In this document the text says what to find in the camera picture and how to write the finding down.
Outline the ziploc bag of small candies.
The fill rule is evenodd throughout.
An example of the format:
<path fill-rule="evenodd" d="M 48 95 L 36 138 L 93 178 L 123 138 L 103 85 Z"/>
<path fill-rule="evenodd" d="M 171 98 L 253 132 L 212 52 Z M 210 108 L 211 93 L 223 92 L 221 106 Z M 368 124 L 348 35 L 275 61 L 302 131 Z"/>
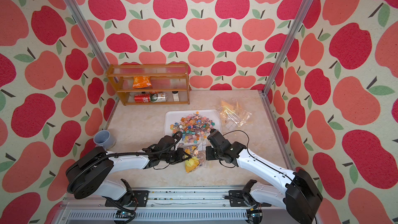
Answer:
<path fill-rule="evenodd" d="M 218 112 L 220 114 L 239 114 L 239 102 L 236 99 L 225 100 L 221 99 L 220 107 L 218 108 Z"/>

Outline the ziploc bag of yellow candies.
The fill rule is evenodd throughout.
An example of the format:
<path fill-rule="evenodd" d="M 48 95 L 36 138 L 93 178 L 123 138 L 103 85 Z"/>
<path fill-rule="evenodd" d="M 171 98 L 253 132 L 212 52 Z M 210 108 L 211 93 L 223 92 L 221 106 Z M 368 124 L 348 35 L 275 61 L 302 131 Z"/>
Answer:
<path fill-rule="evenodd" d="M 184 148 L 186 159 L 185 171 L 186 173 L 194 172 L 198 169 L 208 169 L 210 164 L 206 160 L 206 145 L 193 145 Z"/>

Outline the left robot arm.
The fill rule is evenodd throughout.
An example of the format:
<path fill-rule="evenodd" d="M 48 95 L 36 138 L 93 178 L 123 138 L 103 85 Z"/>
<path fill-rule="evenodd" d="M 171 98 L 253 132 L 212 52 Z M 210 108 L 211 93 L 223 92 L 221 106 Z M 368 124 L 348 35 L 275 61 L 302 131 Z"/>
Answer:
<path fill-rule="evenodd" d="M 135 152 L 110 152 L 96 147 L 66 170 L 67 193 L 77 200 L 98 195 L 106 199 L 106 206 L 125 207 L 137 203 L 125 179 L 112 181 L 108 176 L 119 171 L 154 168 L 160 162 L 175 165 L 191 159 L 190 154 L 177 147 L 181 139 L 181 132 L 166 135 L 158 143 Z"/>

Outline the ziploc bag of colourful candies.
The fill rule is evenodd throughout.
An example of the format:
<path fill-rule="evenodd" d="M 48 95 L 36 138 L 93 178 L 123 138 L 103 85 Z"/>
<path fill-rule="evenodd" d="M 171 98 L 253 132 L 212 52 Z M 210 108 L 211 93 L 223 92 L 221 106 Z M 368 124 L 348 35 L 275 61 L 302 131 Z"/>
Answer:
<path fill-rule="evenodd" d="M 251 115 L 252 113 L 244 110 L 243 108 L 225 105 L 222 106 L 220 118 L 228 130 L 234 131 L 245 125 L 250 119 Z"/>

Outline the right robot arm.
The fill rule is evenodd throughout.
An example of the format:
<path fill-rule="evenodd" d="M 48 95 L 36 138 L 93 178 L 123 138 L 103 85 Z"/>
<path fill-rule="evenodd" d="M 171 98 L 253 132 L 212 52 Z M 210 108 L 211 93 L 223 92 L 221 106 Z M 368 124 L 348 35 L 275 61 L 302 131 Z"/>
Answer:
<path fill-rule="evenodd" d="M 264 185 L 250 180 L 242 192 L 249 205 L 267 203 L 285 209 L 300 224 L 316 224 L 316 214 L 323 196 L 311 176 L 304 170 L 285 169 L 258 156 L 247 145 L 230 143 L 225 135 L 212 129 L 207 139 L 206 160 L 227 163 L 230 169 L 241 168 L 267 181 Z"/>

